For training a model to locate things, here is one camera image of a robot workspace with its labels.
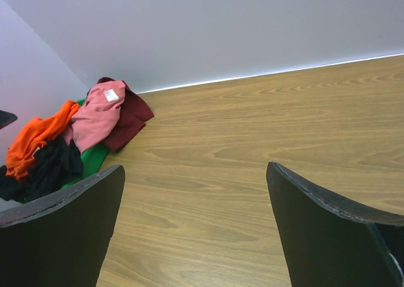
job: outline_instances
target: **black cloth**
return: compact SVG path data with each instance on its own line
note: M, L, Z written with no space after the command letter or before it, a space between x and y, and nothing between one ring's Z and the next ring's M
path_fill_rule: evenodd
M80 151L73 140L68 146L62 136L49 141L33 157L35 166L27 170L28 178L22 184L6 177L6 167L0 167L0 197L4 200L30 202L59 190L83 175Z

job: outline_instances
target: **black object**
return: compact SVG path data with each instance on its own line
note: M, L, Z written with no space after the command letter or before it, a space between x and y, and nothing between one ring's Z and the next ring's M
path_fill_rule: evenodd
M33 157L35 166L27 170L28 177L21 184L13 177L6 177L6 167L0 167L1 198L30 202L59 190L83 175L80 151L73 140L68 146L62 136L49 141Z
M0 110L0 129L6 127L8 124L13 123L17 119L15 114Z
M116 165L0 213L0 285L96 286L124 181Z
M404 216L357 203L281 164L266 173L293 287L402 287Z

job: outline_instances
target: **pink cloth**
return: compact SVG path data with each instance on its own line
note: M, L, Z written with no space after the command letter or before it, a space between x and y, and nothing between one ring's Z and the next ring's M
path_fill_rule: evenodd
M66 143L73 139L83 153L104 140L119 120L121 104L125 99L125 86L122 81L95 85L88 92L83 106L72 116L71 125L64 131Z

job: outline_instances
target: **white clothing tag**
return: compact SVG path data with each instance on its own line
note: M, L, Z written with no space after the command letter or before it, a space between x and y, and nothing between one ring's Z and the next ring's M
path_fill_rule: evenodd
M104 91L104 95L107 98L108 102L112 102L112 101L117 101L119 100L119 97L117 96L117 94L114 92L114 90L105 90Z

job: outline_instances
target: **fabric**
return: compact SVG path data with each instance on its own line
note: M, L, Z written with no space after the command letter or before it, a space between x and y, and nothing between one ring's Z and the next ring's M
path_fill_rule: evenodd
M60 135L79 108L80 106L76 102L67 101L52 117L33 118L28 122L8 149L6 175L17 180L26 177L27 169L35 164L33 157L35 150L43 148L46 141L53 140Z
M104 140L119 120L125 99L125 83L108 81L95 85L83 106L71 118L71 125L63 133L67 143L74 140L83 153Z
M111 78L101 78L98 83L113 81ZM119 151L132 140L146 125L146 121L154 117L150 107L138 95L133 93L125 84L125 101L121 105L121 114L117 124L103 143L111 151Z
M6 177L6 167L0 167L0 197L4 200L30 202L59 190L83 175L80 151L74 141L68 146L62 136L49 141L33 157L36 165L28 169L28 177L23 183Z

